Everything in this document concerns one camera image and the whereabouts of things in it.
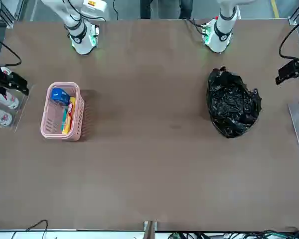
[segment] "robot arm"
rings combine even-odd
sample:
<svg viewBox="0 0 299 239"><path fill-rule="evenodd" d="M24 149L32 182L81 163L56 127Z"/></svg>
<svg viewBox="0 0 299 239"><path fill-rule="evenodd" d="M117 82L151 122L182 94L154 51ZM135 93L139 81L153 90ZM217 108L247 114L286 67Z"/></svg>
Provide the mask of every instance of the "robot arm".
<svg viewBox="0 0 299 239"><path fill-rule="evenodd" d="M106 3L101 0L88 1L88 3L95 3L95 1L101 7L99 12L107 10ZM77 53L87 55L96 47L99 28L84 19L80 13L85 0L42 0L42 2L63 20L64 26L69 32L72 46Z"/></svg>
<svg viewBox="0 0 299 239"><path fill-rule="evenodd" d="M250 4L255 0L217 0L220 5L220 14L203 25L203 42L216 53L223 52L230 43L235 25L238 8L243 4Z"/></svg>

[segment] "brown table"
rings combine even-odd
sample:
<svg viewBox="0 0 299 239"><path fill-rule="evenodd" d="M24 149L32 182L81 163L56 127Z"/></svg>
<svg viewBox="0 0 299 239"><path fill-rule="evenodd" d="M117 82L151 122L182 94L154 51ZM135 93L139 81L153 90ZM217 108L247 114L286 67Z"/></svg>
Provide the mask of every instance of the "brown table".
<svg viewBox="0 0 299 239"><path fill-rule="evenodd" d="M50 229L261 231L299 227L299 147L287 102L299 83L275 85L286 19L239 20L223 54L182 20L101 25L99 49L71 47L62 24L18 23L6 43L35 84L16 133L0 129L0 229L40 219ZM284 52L299 57L293 34ZM1 61L14 58L3 50ZM206 79L226 66L263 110L250 132L221 136L206 110ZM46 89L74 81L86 102L79 142L45 140Z"/></svg>

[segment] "pink basket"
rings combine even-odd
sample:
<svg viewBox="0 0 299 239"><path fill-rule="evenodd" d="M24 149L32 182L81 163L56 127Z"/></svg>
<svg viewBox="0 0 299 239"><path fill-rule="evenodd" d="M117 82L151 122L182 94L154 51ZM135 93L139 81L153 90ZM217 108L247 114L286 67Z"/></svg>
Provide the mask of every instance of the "pink basket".
<svg viewBox="0 0 299 239"><path fill-rule="evenodd" d="M53 88L61 88L70 96L75 97L75 108L70 132L62 134L61 125L64 108L50 99ZM49 86L46 94L44 112L41 121L41 134L45 138L63 140L79 140L84 111L84 101L80 95L80 87L74 82L54 82Z"/></svg>

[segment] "green led light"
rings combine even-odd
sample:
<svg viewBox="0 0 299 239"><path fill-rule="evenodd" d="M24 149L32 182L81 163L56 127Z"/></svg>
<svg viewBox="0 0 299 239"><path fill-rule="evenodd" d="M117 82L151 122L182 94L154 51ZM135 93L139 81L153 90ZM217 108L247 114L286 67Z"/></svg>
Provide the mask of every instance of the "green led light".
<svg viewBox="0 0 299 239"><path fill-rule="evenodd" d="M96 37L89 35L90 42L92 46L96 46Z"/></svg>

